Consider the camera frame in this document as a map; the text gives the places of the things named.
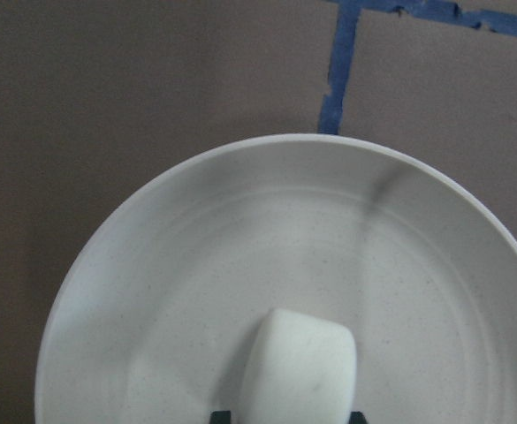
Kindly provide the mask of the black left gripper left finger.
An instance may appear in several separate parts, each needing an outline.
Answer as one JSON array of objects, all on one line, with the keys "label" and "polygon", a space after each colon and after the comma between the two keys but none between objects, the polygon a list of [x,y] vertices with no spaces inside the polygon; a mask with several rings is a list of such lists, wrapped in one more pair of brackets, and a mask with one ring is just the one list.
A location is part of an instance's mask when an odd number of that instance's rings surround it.
[{"label": "black left gripper left finger", "polygon": [[232,412],[229,410],[225,411],[213,411],[209,417],[209,424],[231,424],[232,423]]}]

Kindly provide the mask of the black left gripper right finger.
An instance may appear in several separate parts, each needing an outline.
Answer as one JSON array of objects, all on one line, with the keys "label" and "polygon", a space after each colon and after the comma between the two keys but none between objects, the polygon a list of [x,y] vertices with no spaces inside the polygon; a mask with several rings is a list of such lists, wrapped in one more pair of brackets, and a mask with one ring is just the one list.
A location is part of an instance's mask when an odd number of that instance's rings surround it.
[{"label": "black left gripper right finger", "polygon": [[359,411],[353,411],[349,417],[349,424],[368,424],[364,414]]}]

